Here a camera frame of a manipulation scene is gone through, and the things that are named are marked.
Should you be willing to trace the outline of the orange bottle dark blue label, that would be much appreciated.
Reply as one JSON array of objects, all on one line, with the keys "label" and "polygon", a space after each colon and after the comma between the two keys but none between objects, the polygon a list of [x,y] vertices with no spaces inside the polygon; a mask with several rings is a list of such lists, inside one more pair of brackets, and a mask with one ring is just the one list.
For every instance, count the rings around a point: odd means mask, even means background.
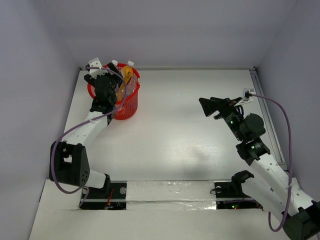
[{"label": "orange bottle dark blue label", "polygon": [[134,73],[133,66],[134,66],[134,62],[129,60],[127,64],[124,67],[122,67],[120,70],[120,73],[122,74],[124,82],[121,83],[119,90],[116,93],[117,101],[122,101],[126,94],[125,87],[127,86],[128,82],[130,81]]}]

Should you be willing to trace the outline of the clear bottle white cap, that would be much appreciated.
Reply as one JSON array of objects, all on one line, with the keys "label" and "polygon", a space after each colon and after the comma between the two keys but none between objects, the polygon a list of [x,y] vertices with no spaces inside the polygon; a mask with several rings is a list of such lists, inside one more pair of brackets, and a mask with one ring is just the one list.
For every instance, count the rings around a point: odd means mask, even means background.
[{"label": "clear bottle white cap", "polygon": [[112,60],[110,63],[107,64],[107,67],[116,74],[119,74],[119,71],[117,69],[118,62],[116,60]]}]

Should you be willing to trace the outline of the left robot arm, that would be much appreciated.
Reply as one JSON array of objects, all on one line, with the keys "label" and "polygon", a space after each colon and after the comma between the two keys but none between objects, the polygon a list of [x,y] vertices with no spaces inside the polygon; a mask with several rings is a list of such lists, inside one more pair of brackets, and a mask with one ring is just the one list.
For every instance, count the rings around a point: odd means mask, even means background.
[{"label": "left robot arm", "polygon": [[95,88],[95,97],[84,122],[72,127],[58,138],[50,150],[49,178],[78,188],[93,188],[97,196],[110,194],[109,175],[90,169],[86,148],[114,119],[117,111],[116,91],[123,82],[117,70],[101,69],[100,74],[86,74],[84,79]]}]

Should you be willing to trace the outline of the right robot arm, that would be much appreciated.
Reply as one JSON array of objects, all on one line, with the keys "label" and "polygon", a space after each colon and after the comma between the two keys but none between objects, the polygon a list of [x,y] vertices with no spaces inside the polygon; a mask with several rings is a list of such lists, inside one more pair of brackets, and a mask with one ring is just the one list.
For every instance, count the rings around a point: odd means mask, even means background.
[{"label": "right robot arm", "polygon": [[244,115],[242,97],[235,99],[199,98],[206,117],[223,119],[235,138],[237,153],[254,171],[235,173],[228,182],[213,189],[218,198],[249,197],[274,216],[291,240],[308,240],[320,232],[320,203],[300,188],[292,173],[284,171],[261,136],[266,133],[263,119],[254,113]]}]

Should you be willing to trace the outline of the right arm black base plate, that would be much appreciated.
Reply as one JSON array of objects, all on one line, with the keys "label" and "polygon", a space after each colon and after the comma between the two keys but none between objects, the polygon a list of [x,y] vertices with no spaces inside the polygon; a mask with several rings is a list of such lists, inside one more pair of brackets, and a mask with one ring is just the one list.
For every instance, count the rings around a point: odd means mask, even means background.
[{"label": "right arm black base plate", "polygon": [[263,209],[256,200],[245,195],[231,181],[215,182],[210,194],[215,196],[218,210]]}]

